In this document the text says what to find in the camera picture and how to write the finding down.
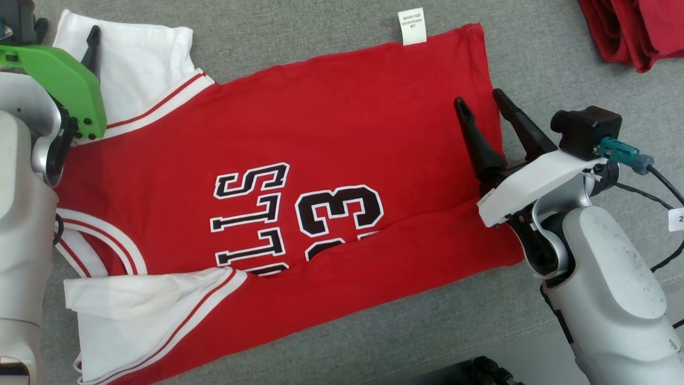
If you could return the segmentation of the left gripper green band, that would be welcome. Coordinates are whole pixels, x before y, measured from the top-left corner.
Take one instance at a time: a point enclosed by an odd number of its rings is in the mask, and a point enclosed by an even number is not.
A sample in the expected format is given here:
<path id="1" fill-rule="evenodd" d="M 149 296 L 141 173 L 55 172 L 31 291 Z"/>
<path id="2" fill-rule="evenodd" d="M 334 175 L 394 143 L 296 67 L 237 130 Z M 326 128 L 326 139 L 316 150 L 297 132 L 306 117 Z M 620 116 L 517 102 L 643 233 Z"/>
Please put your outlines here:
<path id="1" fill-rule="evenodd" d="M 76 117 L 82 136 L 103 138 L 107 117 L 100 89 L 101 28 L 93 25 L 81 62 L 46 45 L 2 44 L 2 66 L 24 69 L 51 97 Z"/>

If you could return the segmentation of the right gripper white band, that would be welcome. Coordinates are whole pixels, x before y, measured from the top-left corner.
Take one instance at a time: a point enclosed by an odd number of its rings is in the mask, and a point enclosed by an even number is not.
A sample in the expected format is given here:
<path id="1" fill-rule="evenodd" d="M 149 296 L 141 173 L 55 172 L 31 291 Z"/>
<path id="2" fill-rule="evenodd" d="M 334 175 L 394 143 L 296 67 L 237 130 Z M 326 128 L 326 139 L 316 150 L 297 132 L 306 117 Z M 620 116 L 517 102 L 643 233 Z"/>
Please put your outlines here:
<path id="1" fill-rule="evenodd" d="M 476 124 L 476 115 L 464 98 L 454 100 L 472 170 L 481 185 L 498 185 L 477 202 L 479 216 L 486 227 L 503 224 L 506 217 L 522 210 L 546 194 L 605 158 L 581 160 L 562 150 L 501 89 L 493 90 L 493 98 L 501 116 L 513 127 L 525 150 L 523 168 L 502 181 L 507 161 L 494 150 Z"/>

